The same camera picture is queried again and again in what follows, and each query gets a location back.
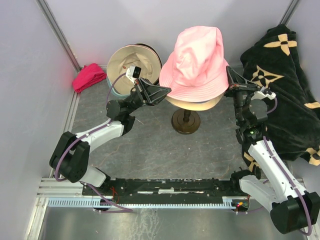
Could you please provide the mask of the pink beige bucket hat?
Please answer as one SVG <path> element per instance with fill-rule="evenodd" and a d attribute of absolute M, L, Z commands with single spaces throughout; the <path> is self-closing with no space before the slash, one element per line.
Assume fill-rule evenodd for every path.
<path fill-rule="evenodd" d="M 159 84 L 171 88 L 168 97 L 185 102 L 208 101 L 229 87 L 223 36 L 213 26 L 182 31 L 173 52 L 162 66 Z"/>

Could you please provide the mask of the peach bucket hat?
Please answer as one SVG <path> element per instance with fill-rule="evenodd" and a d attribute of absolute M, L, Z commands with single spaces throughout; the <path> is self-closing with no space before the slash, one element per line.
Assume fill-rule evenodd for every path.
<path fill-rule="evenodd" d="M 212 98 L 210 102 L 205 104 L 192 104 L 188 101 L 177 100 L 172 97 L 167 96 L 165 99 L 172 105 L 179 107 L 181 109 L 190 110 L 190 111 L 206 111 L 215 107 L 218 102 L 222 99 L 223 94 Z"/>

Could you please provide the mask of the blue bucket hat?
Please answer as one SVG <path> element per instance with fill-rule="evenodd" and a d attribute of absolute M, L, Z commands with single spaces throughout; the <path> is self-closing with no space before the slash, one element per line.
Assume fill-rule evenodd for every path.
<path fill-rule="evenodd" d="M 209 103 L 212 99 L 210 100 L 206 100 L 206 101 L 200 101 L 200 102 L 189 102 L 190 104 L 196 104 L 196 105 L 200 105 L 200 104 L 206 104 Z"/>

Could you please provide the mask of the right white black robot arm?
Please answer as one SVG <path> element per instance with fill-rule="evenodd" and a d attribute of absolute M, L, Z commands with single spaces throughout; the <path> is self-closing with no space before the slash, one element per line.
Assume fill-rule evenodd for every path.
<path fill-rule="evenodd" d="M 280 233 L 300 231 L 310 236 L 320 212 L 320 197 L 296 180 L 267 136 L 265 122 L 278 106 L 277 95 L 245 79 L 230 66 L 226 67 L 226 75 L 228 89 L 224 95 L 233 99 L 237 141 L 271 184 L 267 186 L 258 180 L 254 171 L 241 170 L 231 177 L 231 193 L 245 193 L 258 201 Z"/>

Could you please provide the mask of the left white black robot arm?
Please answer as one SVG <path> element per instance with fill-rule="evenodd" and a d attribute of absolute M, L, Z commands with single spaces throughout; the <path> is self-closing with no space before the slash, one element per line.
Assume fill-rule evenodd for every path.
<path fill-rule="evenodd" d="M 127 134 L 136 119 L 131 115 L 134 111 L 143 106 L 157 105 L 170 92 L 169 87 L 151 84 L 146 78 L 135 79 L 125 99 L 107 102 L 106 122 L 77 134 L 63 133 L 49 160 L 56 181 L 81 182 L 93 186 L 99 195 L 106 195 L 111 189 L 111 178 L 89 165 L 90 154 L 110 140 Z"/>

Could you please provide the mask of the teal plastic basket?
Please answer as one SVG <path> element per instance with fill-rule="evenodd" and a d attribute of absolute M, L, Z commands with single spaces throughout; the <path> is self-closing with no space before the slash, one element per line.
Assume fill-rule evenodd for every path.
<path fill-rule="evenodd" d="M 106 78 L 106 81 L 107 81 L 108 87 L 111 88 L 112 83 L 111 83 L 111 81 L 109 80 L 108 77 Z M 118 91 L 116 91 L 116 89 L 114 87 L 111 90 L 111 94 L 114 95 L 117 98 L 120 98 L 120 99 L 125 99 L 126 97 L 129 96 L 129 94 L 120 94 Z"/>

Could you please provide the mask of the beige hat in basket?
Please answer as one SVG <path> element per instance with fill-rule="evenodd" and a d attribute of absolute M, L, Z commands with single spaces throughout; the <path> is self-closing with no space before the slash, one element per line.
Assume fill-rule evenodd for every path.
<path fill-rule="evenodd" d="M 109 59 L 106 74 L 114 94 L 126 97 L 135 79 L 144 78 L 151 84 L 159 81 L 162 62 L 157 52 L 147 44 L 129 44 L 118 49 Z"/>

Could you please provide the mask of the dark wooden hat stand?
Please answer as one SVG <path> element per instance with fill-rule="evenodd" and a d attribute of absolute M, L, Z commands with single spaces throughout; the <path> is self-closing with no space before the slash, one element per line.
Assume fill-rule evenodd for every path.
<path fill-rule="evenodd" d="M 200 116 L 196 111 L 187 109 L 176 110 L 171 117 L 171 126 L 182 135 L 190 135 L 198 130 L 201 124 Z"/>

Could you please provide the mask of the black floral blanket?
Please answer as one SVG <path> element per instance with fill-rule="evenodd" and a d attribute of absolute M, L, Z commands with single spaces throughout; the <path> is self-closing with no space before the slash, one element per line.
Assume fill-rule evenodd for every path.
<path fill-rule="evenodd" d="M 284 24 L 270 28 L 240 57 L 243 77 L 276 94 L 266 134 L 285 161 L 320 164 L 320 103 L 300 66 L 297 34 Z"/>

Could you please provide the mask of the red cloth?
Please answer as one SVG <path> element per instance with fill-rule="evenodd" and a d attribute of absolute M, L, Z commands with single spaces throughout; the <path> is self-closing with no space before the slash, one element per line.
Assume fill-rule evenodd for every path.
<path fill-rule="evenodd" d="M 83 90 L 101 82 L 107 78 L 107 74 L 96 63 L 85 65 L 72 81 L 72 87 L 76 93 L 81 93 Z"/>

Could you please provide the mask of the right aluminium frame post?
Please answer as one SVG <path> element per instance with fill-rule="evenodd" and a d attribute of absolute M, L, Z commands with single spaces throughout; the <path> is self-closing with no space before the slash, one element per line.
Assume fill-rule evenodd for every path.
<path fill-rule="evenodd" d="M 287 25 L 297 10 L 301 0 L 291 0 L 290 4 L 288 5 L 287 9 L 285 10 L 283 16 L 281 17 L 279 21 L 279 25 Z"/>

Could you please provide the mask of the aluminium frame post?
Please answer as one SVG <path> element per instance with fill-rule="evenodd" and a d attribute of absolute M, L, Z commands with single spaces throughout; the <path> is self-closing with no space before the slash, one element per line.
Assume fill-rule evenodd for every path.
<path fill-rule="evenodd" d="M 47 22 L 49 23 L 52 31 L 54 32 L 57 40 L 59 41 L 61 47 L 63 48 L 64 52 L 66 53 L 68 59 L 70 60 L 73 68 L 76 72 L 79 72 L 82 67 L 77 61 L 68 41 L 65 37 L 63 31 L 59 27 L 59 24 L 46 0 L 36 0 L 40 10 L 42 11 L 44 17 L 46 18 Z"/>
<path fill-rule="evenodd" d="M 285 10 L 283 16 L 281 17 L 279 21 L 279 25 L 287 25 L 297 10 L 301 0 L 291 0 L 290 4 L 288 5 L 287 9 Z"/>

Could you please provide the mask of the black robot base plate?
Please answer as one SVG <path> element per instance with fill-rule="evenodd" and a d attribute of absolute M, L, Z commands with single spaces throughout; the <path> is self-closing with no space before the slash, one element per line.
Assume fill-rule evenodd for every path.
<path fill-rule="evenodd" d="M 231 180 L 116 178 L 96 188 L 118 204 L 222 203 L 223 197 L 246 199 L 248 195 Z"/>

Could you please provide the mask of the left aluminium frame post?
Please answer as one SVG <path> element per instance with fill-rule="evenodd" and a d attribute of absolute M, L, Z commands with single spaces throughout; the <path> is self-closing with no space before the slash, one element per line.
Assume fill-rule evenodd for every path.
<path fill-rule="evenodd" d="M 44 17 L 46 18 L 47 22 L 49 23 L 52 31 L 54 32 L 57 40 L 59 41 L 61 47 L 63 48 L 64 52 L 66 53 L 68 59 L 70 60 L 73 68 L 76 72 L 79 72 L 82 67 L 77 61 L 68 41 L 65 37 L 63 31 L 59 27 L 59 24 L 46 0 L 36 0 L 40 10 L 42 11 Z"/>

